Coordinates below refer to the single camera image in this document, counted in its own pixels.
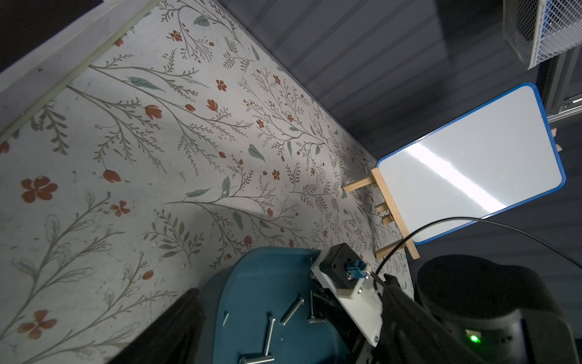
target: red flower print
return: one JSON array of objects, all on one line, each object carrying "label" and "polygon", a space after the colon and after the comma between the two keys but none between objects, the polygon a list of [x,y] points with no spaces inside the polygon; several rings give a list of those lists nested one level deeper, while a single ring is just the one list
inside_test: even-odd
[{"label": "red flower print", "polygon": [[115,216],[117,217],[121,217],[121,213],[124,214],[129,214],[129,209],[128,208],[124,208],[125,205],[127,205],[127,202],[125,201],[120,201],[119,202],[119,206],[117,205],[111,205],[111,210],[115,211]]},{"label": "red flower print", "polygon": [[177,41],[177,42],[181,42],[182,41],[182,36],[180,35],[180,33],[178,33],[175,30],[172,33],[170,33],[170,36],[172,38],[174,38],[174,40]]},{"label": "red flower print", "polygon": [[56,191],[58,186],[50,182],[51,180],[48,177],[41,176],[36,178],[34,180],[34,186],[31,186],[33,181],[30,178],[23,179],[20,184],[28,190],[22,194],[24,202],[32,203],[36,197],[45,201],[51,200],[51,193]]},{"label": "red flower print", "polygon": [[145,107],[145,114],[150,117],[150,119],[161,119],[162,111],[156,105],[147,105]]},{"label": "red flower print", "polygon": [[224,84],[223,80],[217,80],[218,83],[218,90],[226,91],[226,85]]},{"label": "red flower print", "polygon": [[208,99],[208,105],[206,106],[212,111],[218,110],[218,104],[214,100]]},{"label": "red flower print", "polygon": [[117,172],[110,171],[108,169],[106,169],[105,172],[103,172],[103,178],[105,178],[106,180],[110,181],[111,183],[121,182],[121,177],[119,177],[119,175],[117,174]]},{"label": "red flower print", "polygon": [[4,142],[4,143],[0,144],[0,154],[2,154],[2,153],[8,154],[9,150],[10,150],[10,144],[8,144],[8,142]]},{"label": "red flower print", "polygon": [[49,328],[52,328],[57,323],[56,319],[44,321],[44,318],[47,316],[47,314],[48,310],[36,311],[34,313],[34,321],[36,322],[25,322],[20,324],[20,326],[17,329],[17,332],[19,334],[23,334],[30,331],[29,339],[38,340],[42,335],[42,331],[40,330],[41,328],[47,330]]},{"label": "red flower print", "polygon": [[148,279],[150,279],[151,277],[154,276],[154,271],[152,270],[148,270],[147,272],[144,273],[144,275],[142,275],[141,277],[144,279],[144,281],[147,281]]}]

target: blue tray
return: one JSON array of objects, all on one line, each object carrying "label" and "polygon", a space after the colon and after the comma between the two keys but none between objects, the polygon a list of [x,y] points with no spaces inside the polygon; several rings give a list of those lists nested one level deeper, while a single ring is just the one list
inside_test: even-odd
[{"label": "blue tray", "polygon": [[[217,301],[217,291],[222,293],[217,309],[206,310],[206,335],[203,333],[199,349],[203,352],[205,346],[209,348],[210,331],[214,331],[214,343],[212,361],[205,362],[235,364],[241,355],[261,355],[267,316],[271,312],[276,322],[270,352],[276,363],[342,363],[349,350],[333,325],[306,321],[309,289],[314,288],[309,279],[309,258],[315,259],[318,254],[319,251],[310,249],[258,248],[232,269],[209,280],[202,292],[205,309],[211,309],[212,301]],[[281,326],[281,318],[299,293],[305,303],[286,326]],[[222,326],[226,312],[228,319]]]}]

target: whiteboard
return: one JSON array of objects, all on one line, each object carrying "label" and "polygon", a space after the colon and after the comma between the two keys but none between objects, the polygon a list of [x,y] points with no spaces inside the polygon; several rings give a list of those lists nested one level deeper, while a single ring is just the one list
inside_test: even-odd
[{"label": "whiteboard", "polygon": [[[378,161],[409,232],[441,218],[487,218],[566,183],[535,85],[521,84]],[[449,221],[423,244],[471,224]]]}]

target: gray wall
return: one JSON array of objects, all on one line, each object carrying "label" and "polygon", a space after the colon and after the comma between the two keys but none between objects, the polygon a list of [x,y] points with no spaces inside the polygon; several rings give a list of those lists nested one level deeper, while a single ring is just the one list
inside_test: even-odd
[{"label": "gray wall", "polygon": [[[378,158],[537,75],[503,40],[501,0],[220,2]],[[582,260],[582,127],[556,139],[566,186],[494,219]],[[582,337],[582,272],[543,246],[475,224],[418,250],[413,279],[423,262],[452,253],[536,270]]]}]

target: metal frame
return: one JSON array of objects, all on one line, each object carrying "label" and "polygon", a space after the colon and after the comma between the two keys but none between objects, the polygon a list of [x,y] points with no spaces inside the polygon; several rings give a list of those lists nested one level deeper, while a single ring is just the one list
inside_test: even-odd
[{"label": "metal frame", "polygon": [[582,112],[582,100],[574,103],[582,96],[565,99],[580,48],[574,47],[540,65],[536,84],[550,123]]}]

